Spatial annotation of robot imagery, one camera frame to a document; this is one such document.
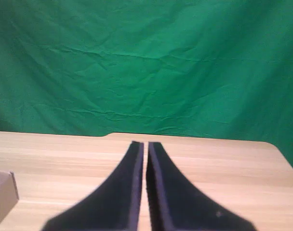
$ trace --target green cloth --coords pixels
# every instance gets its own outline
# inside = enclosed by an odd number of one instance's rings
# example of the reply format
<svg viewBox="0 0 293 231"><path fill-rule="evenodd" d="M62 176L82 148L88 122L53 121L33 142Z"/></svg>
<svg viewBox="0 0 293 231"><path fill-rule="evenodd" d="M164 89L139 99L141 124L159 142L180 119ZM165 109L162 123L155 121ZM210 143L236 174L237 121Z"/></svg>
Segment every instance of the green cloth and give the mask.
<svg viewBox="0 0 293 231"><path fill-rule="evenodd" d="M293 0L0 0L0 130L267 141L293 166Z"/></svg>

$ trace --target wood grain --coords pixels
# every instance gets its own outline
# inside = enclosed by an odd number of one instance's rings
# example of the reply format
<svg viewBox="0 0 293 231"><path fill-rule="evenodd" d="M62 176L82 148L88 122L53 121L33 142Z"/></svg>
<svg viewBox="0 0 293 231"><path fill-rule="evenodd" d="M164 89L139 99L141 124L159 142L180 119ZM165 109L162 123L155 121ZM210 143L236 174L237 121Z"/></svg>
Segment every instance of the wood grain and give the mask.
<svg viewBox="0 0 293 231"><path fill-rule="evenodd" d="M0 231L39 231L48 218L100 185L132 140L162 142L190 181L259 231L293 231L293 169L271 144L125 133L82 137L15 132L0 132L0 170L15 172L20 201ZM145 179L139 230L150 230Z"/></svg>

